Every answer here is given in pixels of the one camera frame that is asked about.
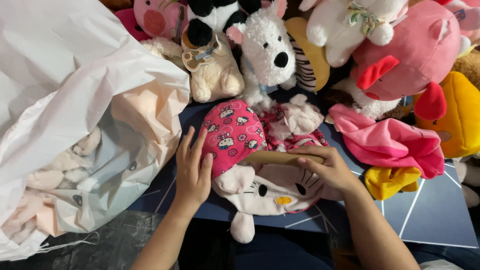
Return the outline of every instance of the cardboard tube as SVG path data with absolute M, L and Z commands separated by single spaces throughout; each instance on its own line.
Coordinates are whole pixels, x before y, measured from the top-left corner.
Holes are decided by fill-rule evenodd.
M 252 154 L 244 158 L 242 161 L 265 163 L 265 164 L 290 165 L 290 166 L 299 167 L 300 165 L 297 162 L 298 158 L 311 159 L 320 164 L 323 164 L 325 162 L 324 158 L 319 156 L 314 156 L 314 155 L 288 154 L 286 152 L 261 151 L 261 150 L 253 152 Z

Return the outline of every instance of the pink hello kitty print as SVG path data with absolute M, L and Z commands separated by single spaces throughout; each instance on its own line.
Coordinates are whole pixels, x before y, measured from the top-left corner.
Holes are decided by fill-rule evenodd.
M 260 123 L 264 129 L 266 135 L 265 140 L 269 149 L 285 152 L 288 149 L 297 148 L 303 145 L 328 146 L 328 142 L 320 129 L 315 129 L 314 132 L 306 135 L 292 134 L 284 141 L 277 140 L 274 136 L 269 135 L 272 128 L 271 124 L 280 121 L 285 116 L 280 105 L 281 104 L 278 104 L 272 113 L 266 113 L 264 117 L 260 118 Z
M 205 116 L 201 129 L 208 135 L 202 157 L 212 153 L 212 179 L 260 149 L 265 149 L 264 130 L 257 115 L 239 99 L 232 99 L 213 107 Z

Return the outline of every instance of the dog's black eye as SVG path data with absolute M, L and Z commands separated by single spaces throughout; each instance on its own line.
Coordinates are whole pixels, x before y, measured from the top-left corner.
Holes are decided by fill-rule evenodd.
M 258 187 L 258 195 L 260 196 L 265 196 L 267 195 L 267 186 L 264 185 L 264 184 L 261 184 L 259 187 Z
M 302 195 L 307 194 L 307 191 L 305 190 L 305 188 L 302 185 L 297 184 L 297 183 L 295 183 L 295 185 L 297 186 L 297 189 L 299 190 L 300 194 L 302 194 Z

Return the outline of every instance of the dog's black nose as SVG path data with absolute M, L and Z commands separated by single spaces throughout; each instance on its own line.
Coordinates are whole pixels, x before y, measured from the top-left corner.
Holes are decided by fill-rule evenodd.
M 288 63 L 287 53 L 283 51 L 283 52 L 277 54 L 276 57 L 275 57 L 275 61 L 273 61 L 273 63 L 275 64 L 275 66 L 277 66 L 279 68 L 284 68 Z

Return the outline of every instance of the floral ribbon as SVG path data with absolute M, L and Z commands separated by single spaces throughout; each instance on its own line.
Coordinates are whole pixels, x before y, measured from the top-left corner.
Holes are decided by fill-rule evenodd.
M 357 24 L 359 18 L 363 18 L 363 34 L 369 36 L 376 25 L 384 24 L 377 16 L 371 14 L 365 8 L 357 4 L 354 0 L 348 0 L 347 15 L 343 21 L 343 25 L 351 27 Z

